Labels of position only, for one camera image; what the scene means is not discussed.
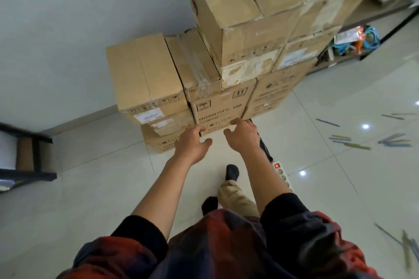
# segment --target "plaid shirt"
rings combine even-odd
[[[338,224],[309,212],[295,194],[270,202],[260,218],[219,209],[172,238],[139,216],[83,246],[58,278],[379,278]]]

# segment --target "stack of cardboard boxes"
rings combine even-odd
[[[190,0],[196,27],[107,48],[119,110],[163,152],[279,106],[362,0]]]

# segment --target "white wall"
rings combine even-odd
[[[115,104],[105,47],[193,25],[189,0],[0,0],[0,122],[41,131]]]

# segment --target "white power strip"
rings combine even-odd
[[[272,162],[272,165],[274,166],[276,172],[280,175],[280,177],[285,181],[285,183],[290,188],[290,190],[294,192],[294,190],[292,189],[290,180],[288,179],[288,176],[285,174],[284,170],[282,169],[280,162],[274,161]]]

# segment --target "person's left hand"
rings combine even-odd
[[[201,161],[212,145],[211,138],[200,142],[199,133],[204,130],[205,127],[198,125],[186,129],[179,140],[175,141],[174,156],[185,160],[191,166]]]

